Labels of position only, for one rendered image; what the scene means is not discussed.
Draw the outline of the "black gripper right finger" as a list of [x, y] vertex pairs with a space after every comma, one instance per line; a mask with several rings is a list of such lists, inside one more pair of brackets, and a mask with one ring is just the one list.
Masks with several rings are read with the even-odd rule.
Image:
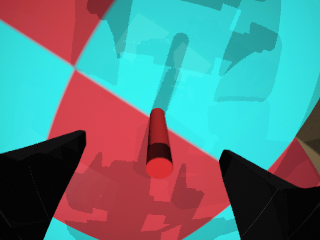
[[241, 240], [292, 239], [320, 207], [320, 185], [296, 187], [231, 149], [219, 167]]

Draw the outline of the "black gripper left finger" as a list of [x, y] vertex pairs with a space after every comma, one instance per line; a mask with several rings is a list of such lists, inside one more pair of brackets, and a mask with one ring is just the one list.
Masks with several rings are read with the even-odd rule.
[[0, 153], [0, 216], [17, 240], [44, 240], [85, 145], [79, 129]]

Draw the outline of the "dark red peg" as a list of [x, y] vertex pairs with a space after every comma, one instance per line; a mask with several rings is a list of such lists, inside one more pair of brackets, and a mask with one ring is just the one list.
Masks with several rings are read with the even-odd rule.
[[153, 179], [165, 179], [173, 172], [171, 145], [163, 109], [149, 112], [147, 172]]

